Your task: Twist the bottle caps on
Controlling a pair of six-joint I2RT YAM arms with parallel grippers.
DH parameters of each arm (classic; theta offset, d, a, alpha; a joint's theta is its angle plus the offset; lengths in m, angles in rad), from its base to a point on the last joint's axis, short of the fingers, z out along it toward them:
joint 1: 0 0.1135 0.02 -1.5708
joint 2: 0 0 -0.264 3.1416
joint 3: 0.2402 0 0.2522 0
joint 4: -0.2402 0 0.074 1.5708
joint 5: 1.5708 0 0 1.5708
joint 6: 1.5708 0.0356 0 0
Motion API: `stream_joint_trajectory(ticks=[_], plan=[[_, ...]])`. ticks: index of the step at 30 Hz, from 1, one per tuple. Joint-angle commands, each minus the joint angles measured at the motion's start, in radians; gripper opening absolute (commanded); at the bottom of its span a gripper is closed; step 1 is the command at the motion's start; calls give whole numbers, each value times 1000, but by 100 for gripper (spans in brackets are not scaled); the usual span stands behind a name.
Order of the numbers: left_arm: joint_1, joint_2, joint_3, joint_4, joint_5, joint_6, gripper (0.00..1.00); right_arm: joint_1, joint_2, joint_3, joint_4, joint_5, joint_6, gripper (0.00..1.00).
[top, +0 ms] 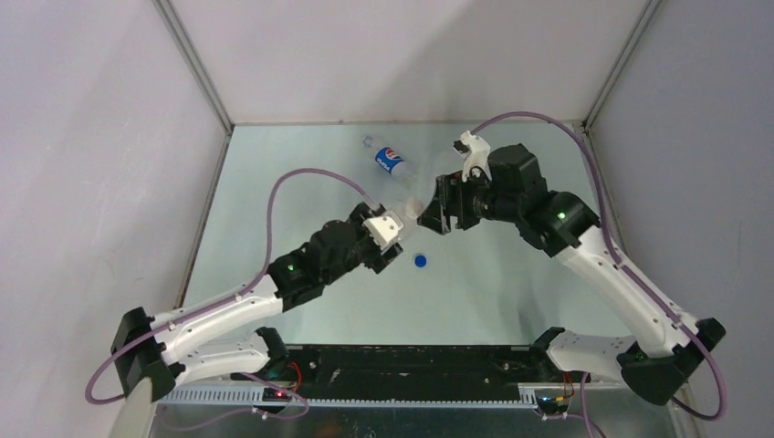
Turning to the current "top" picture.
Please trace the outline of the clear bottle with yellow label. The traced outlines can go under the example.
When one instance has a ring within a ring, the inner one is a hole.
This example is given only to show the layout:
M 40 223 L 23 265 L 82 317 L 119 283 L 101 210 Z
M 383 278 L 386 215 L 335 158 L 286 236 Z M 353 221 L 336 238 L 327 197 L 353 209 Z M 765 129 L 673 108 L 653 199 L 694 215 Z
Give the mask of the clear bottle with yellow label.
M 403 224 L 399 233 L 401 240 L 408 239 L 420 228 L 417 221 L 433 198 L 436 178 L 456 171 L 458 162 L 453 153 L 438 152 L 418 162 L 397 165 L 393 179 L 398 186 L 392 189 L 392 199 L 386 208 Z

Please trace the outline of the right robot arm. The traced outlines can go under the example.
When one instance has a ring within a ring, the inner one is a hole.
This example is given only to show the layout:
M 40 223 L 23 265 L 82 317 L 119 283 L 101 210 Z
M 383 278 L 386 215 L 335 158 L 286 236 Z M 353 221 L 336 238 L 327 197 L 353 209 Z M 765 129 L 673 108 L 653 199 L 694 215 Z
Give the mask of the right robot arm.
M 528 244 L 594 287 L 629 329 L 627 337 L 612 338 L 551 328 L 535 342 L 534 375 L 554 381 L 565 371 L 587 371 L 625 383 L 651 404 L 670 402 L 725 337 L 725 327 L 696 318 L 661 292 L 578 195 L 548 187 L 525 146 L 489 151 L 455 141 L 453 147 L 463 167 L 436 178 L 419 225 L 446 235 L 484 220 L 513 224 Z

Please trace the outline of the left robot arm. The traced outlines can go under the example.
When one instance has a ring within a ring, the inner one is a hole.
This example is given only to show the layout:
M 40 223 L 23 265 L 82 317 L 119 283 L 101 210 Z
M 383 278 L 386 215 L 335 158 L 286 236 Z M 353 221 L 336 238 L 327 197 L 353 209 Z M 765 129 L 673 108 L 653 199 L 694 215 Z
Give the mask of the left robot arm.
M 281 378 L 290 358 L 276 329 L 257 328 L 235 340 L 224 336 L 320 297 L 359 266 L 381 273 L 402 253 L 400 243 L 416 225 L 399 209 L 360 203 L 347 219 L 325 223 L 246 285 L 190 308 L 155 316 L 144 308 L 125 313 L 111 347 L 124 396 L 143 380 L 150 381 L 156 402 L 185 383 L 221 375 Z

